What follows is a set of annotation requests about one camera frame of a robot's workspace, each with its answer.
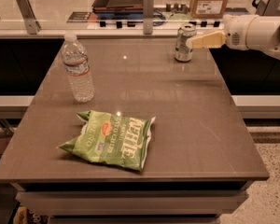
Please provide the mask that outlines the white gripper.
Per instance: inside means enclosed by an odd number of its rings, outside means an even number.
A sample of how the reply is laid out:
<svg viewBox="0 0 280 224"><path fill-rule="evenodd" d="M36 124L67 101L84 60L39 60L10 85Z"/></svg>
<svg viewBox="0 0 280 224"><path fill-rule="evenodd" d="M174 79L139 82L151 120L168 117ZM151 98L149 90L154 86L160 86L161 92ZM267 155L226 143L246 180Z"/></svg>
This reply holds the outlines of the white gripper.
<svg viewBox="0 0 280 224"><path fill-rule="evenodd" d="M250 26L258 15L224 15L224 33L221 31L195 35L186 41L190 49L221 48L225 42L230 49L248 50L256 47L248 43Z"/></svg>

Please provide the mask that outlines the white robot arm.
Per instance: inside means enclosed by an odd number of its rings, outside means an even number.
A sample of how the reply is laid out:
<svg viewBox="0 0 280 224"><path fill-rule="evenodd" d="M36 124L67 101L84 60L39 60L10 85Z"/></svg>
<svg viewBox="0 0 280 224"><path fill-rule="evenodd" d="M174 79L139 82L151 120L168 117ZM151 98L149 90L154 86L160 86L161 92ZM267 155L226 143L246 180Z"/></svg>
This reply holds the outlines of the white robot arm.
<svg viewBox="0 0 280 224"><path fill-rule="evenodd" d="M191 49L258 50L280 60L280 16L225 15L224 29L195 35L186 44Z"/></svg>

